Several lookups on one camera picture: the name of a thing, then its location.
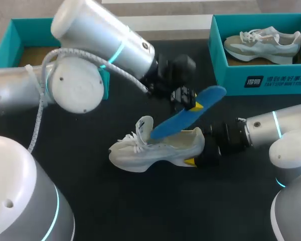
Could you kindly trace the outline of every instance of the logo on box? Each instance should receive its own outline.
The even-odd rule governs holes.
[[[263,76],[248,76],[244,88],[257,88],[261,86]]]

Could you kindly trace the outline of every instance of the sneaker sole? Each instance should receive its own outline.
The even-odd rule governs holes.
[[[175,166],[179,166],[179,167],[196,167],[196,166],[192,166],[189,164],[185,163],[185,160],[187,159],[174,159],[174,160],[164,160],[164,161],[168,161],[172,164],[174,164]],[[145,172],[149,167],[151,167],[151,165],[153,165],[155,162],[153,163],[149,163],[149,164],[145,164],[145,165],[141,165],[141,166],[123,166],[123,165],[119,165],[117,163],[114,163],[112,161],[110,161],[114,166],[124,170],[124,171],[128,171],[128,172]]]
[[[292,64],[293,63],[293,57],[283,57],[283,56],[275,56],[271,54],[261,54],[261,55],[241,55],[234,53],[228,49],[225,49],[226,52],[228,52],[230,55],[232,55],[234,58],[239,59],[244,62],[249,62],[256,58],[264,58],[268,59],[272,63],[275,64]]]

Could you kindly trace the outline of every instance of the gray floor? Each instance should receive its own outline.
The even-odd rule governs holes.
[[[301,0],[257,0],[263,13],[301,13]]]
[[[0,39],[11,18],[52,17],[62,1],[63,0],[0,0]],[[169,0],[163,0],[161,3],[104,4],[104,6],[117,16],[301,12],[301,0],[211,0],[184,3],[171,3]],[[205,38],[208,36],[209,29],[204,30],[142,31],[140,34],[149,40]]]

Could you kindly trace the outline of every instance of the blue insole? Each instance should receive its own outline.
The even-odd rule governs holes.
[[[174,135],[193,124],[206,110],[219,102],[226,95],[226,89],[222,86],[210,86],[202,90],[196,96],[196,102],[203,108],[200,111],[181,110],[176,115],[167,119],[154,128],[150,134],[152,139],[160,139]]]

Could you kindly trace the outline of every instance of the gray sneaker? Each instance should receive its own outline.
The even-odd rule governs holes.
[[[240,32],[240,35],[228,37],[224,42],[225,50],[239,60],[247,62],[261,57],[276,64],[292,64],[300,46],[299,31],[283,34],[274,27]]]

